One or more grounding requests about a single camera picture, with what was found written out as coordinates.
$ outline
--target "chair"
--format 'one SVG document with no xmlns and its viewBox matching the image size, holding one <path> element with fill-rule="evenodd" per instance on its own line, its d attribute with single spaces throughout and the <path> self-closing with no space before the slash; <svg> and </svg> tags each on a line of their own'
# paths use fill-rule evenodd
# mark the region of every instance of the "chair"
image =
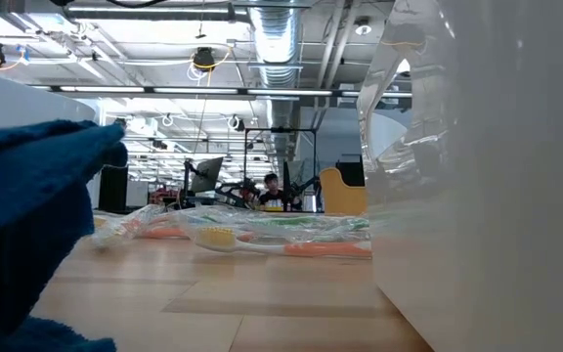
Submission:
<svg viewBox="0 0 563 352">
<path fill-rule="evenodd" d="M 321 171 L 325 214 L 361 215 L 367 211 L 366 187 L 347 186 L 340 170 L 330 167 Z"/>
</svg>

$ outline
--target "man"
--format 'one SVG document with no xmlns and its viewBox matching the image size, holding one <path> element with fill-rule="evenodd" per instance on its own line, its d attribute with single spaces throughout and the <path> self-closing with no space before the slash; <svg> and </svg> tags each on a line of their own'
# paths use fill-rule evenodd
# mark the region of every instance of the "man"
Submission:
<svg viewBox="0 0 563 352">
<path fill-rule="evenodd" d="M 293 199 L 286 199 L 283 195 L 283 191 L 280 190 L 280 182 L 278 181 L 278 175 L 270 173 L 264 177 L 264 184 L 268 189 L 267 193 L 260 196 L 260 209 L 264 210 L 266 203 L 271 200 L 279 199 L 283 204 L 290 203 L 292 210 L 301 210 L 302 204 L 299 197 Z"/>
</svg>

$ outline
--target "blue cloth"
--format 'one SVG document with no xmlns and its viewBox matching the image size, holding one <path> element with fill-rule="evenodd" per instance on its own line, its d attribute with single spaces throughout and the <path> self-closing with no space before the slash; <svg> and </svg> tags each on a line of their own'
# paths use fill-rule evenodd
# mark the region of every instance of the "blue cloth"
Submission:
<svg viewBox="0 0 563 352">
<path fill-rule="evenodd" d="M 104 164 L 125 165 L 122 136 L 119 125 L 92 122 L 0 130 L 0 350 L 21 351 L 2 341 L 19 340 L 44 286 L 77 240 L 93 232 L 85 185 Z"/>
<path fill-rule="evenodd" d="M 88 340 L 70 327 L 48 319 L 29 317 L 6 338 L 0 350 L 6 352 L 110 352 L 111 338 Z"/>
</svg>

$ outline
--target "toothbrush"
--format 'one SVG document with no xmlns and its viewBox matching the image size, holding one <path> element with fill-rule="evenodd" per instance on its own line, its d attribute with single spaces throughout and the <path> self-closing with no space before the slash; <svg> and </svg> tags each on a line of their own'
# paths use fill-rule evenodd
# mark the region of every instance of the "toothbrush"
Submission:
<svg viewBox="0 0 563 352">
<path fill-rule="evenodd" d="M 370 242 L 303 242 L 292 244 L 263 245 L 246 243 L 237 240 L 234 230 L 219 227 L 197 229 L 195 244 L 206 249 L 234 252 L 251 251 L 264 254 L 292 255 L 315 257 L 336 255 L 346 257 L 370 258 Z"/>
<path fill-rule="evenodd" d="M 145 239 L 189 239 L 189 235 L 180 227 L 157 227 L 144 230 L 141 235 Z M 252 232 L 245 232 L 237 236 L 238 241 L 249 242 L 255 238 Z"/>
</svg>

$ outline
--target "wooden surface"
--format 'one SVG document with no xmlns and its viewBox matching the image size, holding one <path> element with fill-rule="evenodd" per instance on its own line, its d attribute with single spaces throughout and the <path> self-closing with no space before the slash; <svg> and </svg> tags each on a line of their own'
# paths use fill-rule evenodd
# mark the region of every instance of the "wooden surface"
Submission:
<svg viewBox="0 0 563 352">
<path fill-rule="evenodd" d="M 369 260 L 222 254 L 187 240 L 81 242 L 32 312 L 119 351 L 430 352 Z"/>
<path fill-rule="evenodd" d="M 347 186 L 335 167 L 321 171 L 320 178 L 325 214 L 362 215 L 367 211 L 366 187 Z"/>
</svg>

